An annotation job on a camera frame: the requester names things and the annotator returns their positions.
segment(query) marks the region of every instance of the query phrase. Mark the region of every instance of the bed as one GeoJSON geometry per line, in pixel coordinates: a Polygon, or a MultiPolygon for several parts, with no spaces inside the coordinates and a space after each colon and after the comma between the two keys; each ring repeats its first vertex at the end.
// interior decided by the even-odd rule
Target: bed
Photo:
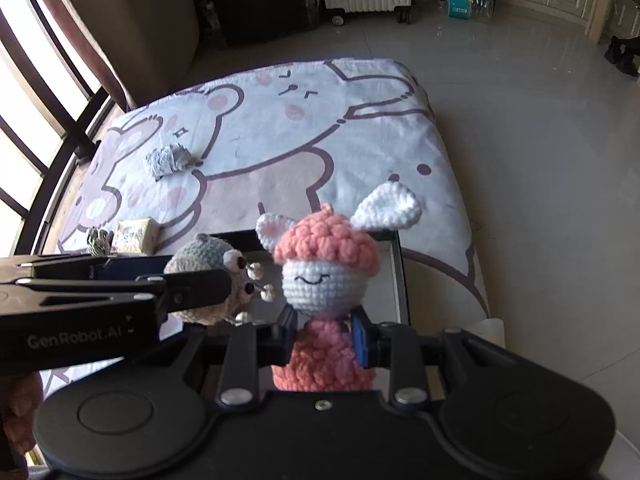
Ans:
{"type": "Polygon", "coordinates": [[[389,59],[261,68],[121,116],[57,246],[82,250],[89,227],[152,217],[162,226],[156,253],[171,254],[199,232],[252,229],[263,212],[301,218],[330,202],[350,216],[385,180],[406,184],[424,209],[400,233],[412,324],[421,333],[482,325],[482,273],[433,112],[411,72],[389,59]],[[199,160],[156,182],[143,157],[175,142],[199,160]]]}

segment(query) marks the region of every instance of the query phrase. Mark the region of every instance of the clear plastic bottle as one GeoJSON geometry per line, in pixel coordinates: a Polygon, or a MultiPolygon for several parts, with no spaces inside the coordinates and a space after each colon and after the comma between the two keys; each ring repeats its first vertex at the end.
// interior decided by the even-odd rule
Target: clear plastic bottle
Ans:
{"type": "Polygon", "coordinates": [[[452,18],[490,22],[494,15],[494,0],[429,0],[430,7],[452,18]]]}

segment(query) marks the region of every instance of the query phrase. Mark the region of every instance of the doll's face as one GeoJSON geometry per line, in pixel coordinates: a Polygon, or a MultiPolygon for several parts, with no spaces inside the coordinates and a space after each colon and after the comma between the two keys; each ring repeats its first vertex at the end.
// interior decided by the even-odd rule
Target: doll's face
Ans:
{"type": "Polygon", "coordinates": [[[362,302],[367,276],[337,262],[289,260],[282,266],[282,291],[293,308],[315,317],[341,317],[362,302]]]}

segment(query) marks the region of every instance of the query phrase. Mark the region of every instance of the crochet doll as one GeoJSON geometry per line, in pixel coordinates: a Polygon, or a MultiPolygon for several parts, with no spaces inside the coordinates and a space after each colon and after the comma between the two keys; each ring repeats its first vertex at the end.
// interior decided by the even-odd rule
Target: crochet doll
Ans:
{"type": "Polygon", "coordinates": [[[240,251],[228,242],[204,233],[180,248],[164,267],[164,272],[192,272],[194,270],[225,269],[232,279],[231,294],[223,303],[174,312],[179,319],[203,325],[213,325],[220,320],[234,323],[232,316],[241,306],[249,303],[256,290],[264,301],[273,301],[273,285],[264,287],[254,280],[262,278],[260,263],[248,264],[240,251]]]}
{"type": "Polygon", "coordinates": [[[258,218],[260,242],[282,265],[287,303],[312,318],[298,333],[289,364],[272,367],[277,388],[372,388],[375,370],[357,364],[351,335],[341,318],[360,305],[368,279],[378,273],[378,248],[366,231],[409,228],[421,214],[409,189],[385,182],[350,219],[334,214],[329,204],[300,222],[273,214],[258,218]]]}

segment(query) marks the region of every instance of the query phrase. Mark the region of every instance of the tile floor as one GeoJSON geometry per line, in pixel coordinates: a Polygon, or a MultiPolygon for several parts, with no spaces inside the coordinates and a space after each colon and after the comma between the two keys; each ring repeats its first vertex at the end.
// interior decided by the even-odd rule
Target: tile floor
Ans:
{"type": "Polygon", "coordinates": [[[640,444],[640,88],[580,27],[364,14],[198,54],[182,82],[288,60],[392,57],[431,99],[510,349],[596,388],[640,444]]]}

